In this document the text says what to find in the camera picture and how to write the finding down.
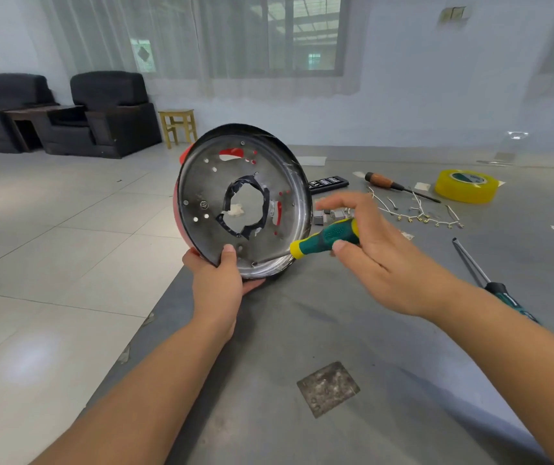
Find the black remote control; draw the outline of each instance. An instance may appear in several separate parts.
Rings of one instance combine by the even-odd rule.
[[[309,190],[314,194],[321,192],[333,191],[334,189],[345,188],[350,183],[339,176],[331,176],[330,178],[318,179],[317,181],[309,182]]]

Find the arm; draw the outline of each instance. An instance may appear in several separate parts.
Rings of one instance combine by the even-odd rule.
[[[369,196],[337,193],[317,207],[356,208],[361,247],[337,241],[337,258],[381,304],[446,332],[554,461],[554,334],[421,253]]]
[[[236,253],[215,268],[190,250],[191,322],[157,347],[35,461],[43,464],[162,464],[223,345],[234,333],[243,293]]]

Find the metal table surface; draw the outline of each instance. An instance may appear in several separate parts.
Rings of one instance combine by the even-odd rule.
[[[310,180],[378,171],[404,185],[434,183],[447,165],[329,161]],[[491,204],[450,205],[464,229],[394,223],[458,277],[474,282],[451,239],[554,332],[554,169],[471,167],[506,181]],[[400,211],[414,204],[391,195]],[[444,207],[423,201],[438,215]],[[130,359],[111,368],[91,406],[165,338],[190,320],[191,275],[183,269],[140,328]],[[361,391],[314,419],[296,383],[341,361]],[[292,265],[245,297],[233,339],[213,367],[168,463],[546,462],[533,437],[481,370],[434,325],[378,305],[328,254]]]

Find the white curtain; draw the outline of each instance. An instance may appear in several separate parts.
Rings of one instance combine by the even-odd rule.
[[[151,95],[358,91],[370,0],[39,0],[66,74],[138,71]]]

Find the black armchair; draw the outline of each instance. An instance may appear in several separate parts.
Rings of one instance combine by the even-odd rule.
[[[122,158],[161,142],[141,74],[82,73],[71,78],[71,92],[75,107],[33,114],[47,153]]]
[[[4,111],[55,104],[42,75],[0,73],[0,152],[21,153],[19,139]]]

